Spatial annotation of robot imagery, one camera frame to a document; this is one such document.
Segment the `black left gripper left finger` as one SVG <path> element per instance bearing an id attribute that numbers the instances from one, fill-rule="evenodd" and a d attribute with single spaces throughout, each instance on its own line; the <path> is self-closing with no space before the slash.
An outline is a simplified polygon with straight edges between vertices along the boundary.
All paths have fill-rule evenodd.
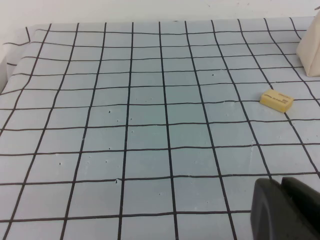
<path id="1" fill-rule="evenodd" d="M 314 240 L 304 227 L 293 203 L 273 179 L 255 181 L 250 223 L 255 240 Z"/>

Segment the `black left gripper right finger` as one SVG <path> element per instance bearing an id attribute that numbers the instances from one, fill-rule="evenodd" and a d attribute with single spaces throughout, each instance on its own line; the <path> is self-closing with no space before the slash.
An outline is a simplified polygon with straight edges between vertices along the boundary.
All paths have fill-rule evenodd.
<path id="1" fill-rule="evenodd" d="M 294 177 L 283 177 L 281 187 L 298 218 L 316 240 L 320 239 L 320 193 Z"/>

